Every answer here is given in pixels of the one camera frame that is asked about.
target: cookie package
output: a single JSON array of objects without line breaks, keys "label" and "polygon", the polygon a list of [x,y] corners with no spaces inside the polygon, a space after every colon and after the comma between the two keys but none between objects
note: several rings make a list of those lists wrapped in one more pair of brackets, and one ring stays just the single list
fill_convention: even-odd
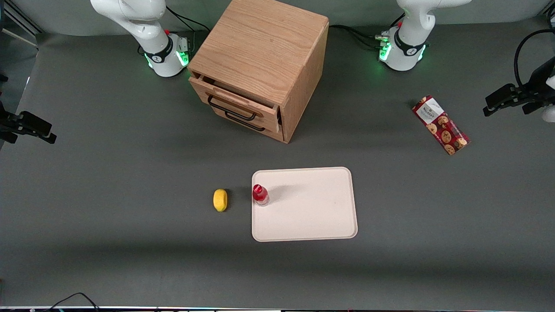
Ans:
[{"label": "cookie package", "polygon": [[470,143],[466,134],[455,125],[431,95],[421,99],[412,111],[449,155],[454,155]]}]

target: metal handle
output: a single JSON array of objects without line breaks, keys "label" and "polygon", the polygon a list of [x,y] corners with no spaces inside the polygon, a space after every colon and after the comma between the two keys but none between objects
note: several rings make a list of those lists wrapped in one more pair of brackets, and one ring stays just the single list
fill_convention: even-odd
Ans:
[{"label": "metal handle", "polygon": [[242,121],[242,120],[240,120],[240,119],[237,119],[237,118],[235,118],[235,117],[233,117],[233,116],[230,116],[227,112],[225,112],[225,116],[228,117],[229,119],[235,121],[235,122],[238,122],[238,123],[240,123],[240,124],[242,124],[242,125],[245,125],[245,126],[251,128],[252,130],[256,130],[256,131],[260,131],[260,132],[266,130],[266,128],[258,128],[258,127],[255,127],[255,126],[251,125],[250,123],[246,123],[246,122],[244,122],[244,121]]},{"label": "metal handle", "polygon": [[241,114],[235,113],[235,112],[233,112],[232,110],[228,110],[228,109],[225,108],[225,107],[221,107],[220,105],[214,104],[214,103],[212,103],[212,99],[213,99],[213,98],[214,98],[214,97],[213,97],[212,95],[208,96],[208,104],[210,104],[210,106],[212,106],[212,107],[214,107],[214,108],[223,110],[223,111],[225,112],[225,115],[226,115],[226,116],[227,116],[228,114],[231,114],[231,115],[233,115],[233,116],[236,116],[237,118],[246,120],[246,121],[248,121],[248,122],[253,121],[254,118],[256,117],[256,113],[253,113],[253,115],[252,115],[251,117],[247,117],[247,116],[243,116],[243,115],[241,115]]}]

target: wall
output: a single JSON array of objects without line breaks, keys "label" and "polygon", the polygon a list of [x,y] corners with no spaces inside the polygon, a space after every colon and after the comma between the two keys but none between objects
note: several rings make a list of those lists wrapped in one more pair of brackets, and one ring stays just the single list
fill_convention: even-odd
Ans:
[{"label": "wall", "polygon": [[[88,0],[12,0],[45,31],[93,36],[125,31],[97,14]],[[281,0],[330,18],[331,24],[364,26],[389,24],[402,11],[394,0]],[[166,0],[177,13],[212,27],[230,0]],[[535,16],[549,0],[474,0],[458,8],[436,11],[440,24],[514,22]],[[164,28],[185,26],[169,12],[161,19]]]}]

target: gray table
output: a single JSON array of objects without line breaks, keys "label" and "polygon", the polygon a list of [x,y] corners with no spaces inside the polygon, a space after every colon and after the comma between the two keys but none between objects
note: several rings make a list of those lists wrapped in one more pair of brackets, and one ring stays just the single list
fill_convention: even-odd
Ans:
[{"label": "gray table", "polygon": [[[289,145],[215,116],[186,74],[157,77],[130,36],[39,37],[20,110],[58,141],[0,152],[4,304],[552,311],[554,125],[482,115],[543,27],[439,26],[408,73],[334,29]],[[524,77],[553,56],[548,36],[523,50]],[[473,141],[454,157],[410,111],[429,93]],[[327,166],[352,171],[358,235],[256,242],[253,172]]]}]

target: plastic bottle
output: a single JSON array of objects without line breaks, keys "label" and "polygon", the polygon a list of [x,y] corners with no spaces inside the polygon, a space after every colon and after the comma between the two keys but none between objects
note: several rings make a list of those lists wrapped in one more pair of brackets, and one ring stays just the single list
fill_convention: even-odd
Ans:
[{"label": "plastic bottle", "polygon": [[259,206],[266,206],[270,202],[268,190],[262,185],[257,184],[253,187],[253,199]]}]

